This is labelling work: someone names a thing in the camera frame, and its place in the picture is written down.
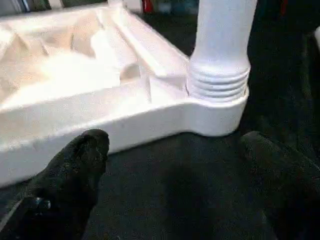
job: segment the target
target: red object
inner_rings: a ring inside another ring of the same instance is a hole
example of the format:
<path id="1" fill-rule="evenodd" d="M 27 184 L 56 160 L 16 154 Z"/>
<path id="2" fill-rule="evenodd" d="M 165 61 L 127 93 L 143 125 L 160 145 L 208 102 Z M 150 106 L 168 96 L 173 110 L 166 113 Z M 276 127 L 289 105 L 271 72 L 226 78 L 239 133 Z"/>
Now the red object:
<path id="1" fill-rule="evenodd" d="M 146 14 L 151 14 L 154 12 L 154 6 L 151 0 L 142 0 L 143 12 Z"/>
<path id="2" fill-rule="evenodd" d="M 287 5 L 289 0 L 283 0 L 281 4 L 281 16 L 283 17 L 287 11 Z"/>

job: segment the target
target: white object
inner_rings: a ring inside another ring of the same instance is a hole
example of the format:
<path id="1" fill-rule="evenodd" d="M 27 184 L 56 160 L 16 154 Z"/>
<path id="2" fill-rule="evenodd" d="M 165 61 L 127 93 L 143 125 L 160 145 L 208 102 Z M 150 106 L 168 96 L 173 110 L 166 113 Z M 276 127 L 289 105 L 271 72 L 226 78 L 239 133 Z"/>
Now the white object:
<path id="1" fill-rule="evenodd" d="M 320 50 L 320 26 L 315 30 L 314 35 Z"/>
<path id="2" fill-rule="evenodd" d="M 189 63 L 191 96 L 212 103 L 247 100 L 248 40 L 257 0 L 201 0 Z"/>

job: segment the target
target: white plastic furniture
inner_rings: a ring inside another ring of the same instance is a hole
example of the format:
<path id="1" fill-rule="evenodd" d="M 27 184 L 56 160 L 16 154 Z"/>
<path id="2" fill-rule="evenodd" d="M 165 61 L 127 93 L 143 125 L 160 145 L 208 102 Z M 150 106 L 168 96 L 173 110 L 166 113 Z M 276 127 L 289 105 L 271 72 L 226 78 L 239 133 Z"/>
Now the white plastic furniture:
<path id="1" fill-rule="evenodd" d="M 91 128 L 109 133 L 111 153 L 182 132 L 232 133 L 249 95 L 247 45 L 255 7 L 256 0 L 200 0 L 190 60 L 121 3 L 3 19 L 0 25 L 34 32 L 94 14 L 110 39 L 97 40 L 96 46 L 101 44 L 109 54 L 105 61 L 113 59 L 110 64 L 116 65 L 105 81 L 125 80 L 110 88 L 103 87 L 102 77 L 95 89 L 84 84 L 76 93 L 60 91 L 60 83 L 31 85 L 2 108 L 0 103 L 0 185 L 39 173 L 69 141 Z M 53 89 L 49 96 L 48 89 Z"/>

